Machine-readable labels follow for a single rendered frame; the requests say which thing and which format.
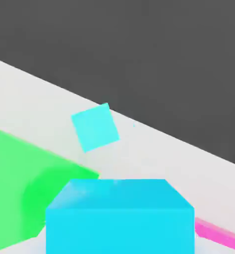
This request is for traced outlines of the small blue cube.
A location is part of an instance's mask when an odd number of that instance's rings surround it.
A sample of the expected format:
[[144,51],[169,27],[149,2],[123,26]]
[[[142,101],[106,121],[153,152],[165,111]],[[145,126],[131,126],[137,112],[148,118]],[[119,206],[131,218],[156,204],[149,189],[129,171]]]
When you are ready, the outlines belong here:
[[194,208],[161,179],[73,179],[46,210],[46,254],[195,254]]

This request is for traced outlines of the large green box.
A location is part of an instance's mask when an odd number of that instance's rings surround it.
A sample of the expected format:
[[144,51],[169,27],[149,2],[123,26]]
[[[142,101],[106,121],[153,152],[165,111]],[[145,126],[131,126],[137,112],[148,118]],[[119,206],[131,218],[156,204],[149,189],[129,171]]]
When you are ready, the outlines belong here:
[[71,179],[98,176],[0,130],[0,250],[38,236],[46,208]]

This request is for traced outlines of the large pink box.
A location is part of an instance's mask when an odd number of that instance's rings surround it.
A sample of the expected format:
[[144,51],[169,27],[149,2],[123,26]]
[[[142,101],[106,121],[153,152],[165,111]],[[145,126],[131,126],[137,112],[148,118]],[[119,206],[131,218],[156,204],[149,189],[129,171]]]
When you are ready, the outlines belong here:
[[228,230],[195,218],[195,232],[199,237],[235,250],[235,234]]

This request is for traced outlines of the small cyan cube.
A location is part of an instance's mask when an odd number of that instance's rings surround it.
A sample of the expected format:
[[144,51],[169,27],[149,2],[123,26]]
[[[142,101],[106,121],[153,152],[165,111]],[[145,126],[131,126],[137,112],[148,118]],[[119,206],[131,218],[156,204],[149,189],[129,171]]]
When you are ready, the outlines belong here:
[[119,134],[108,103],[71,116],[84,152],[119,140]]

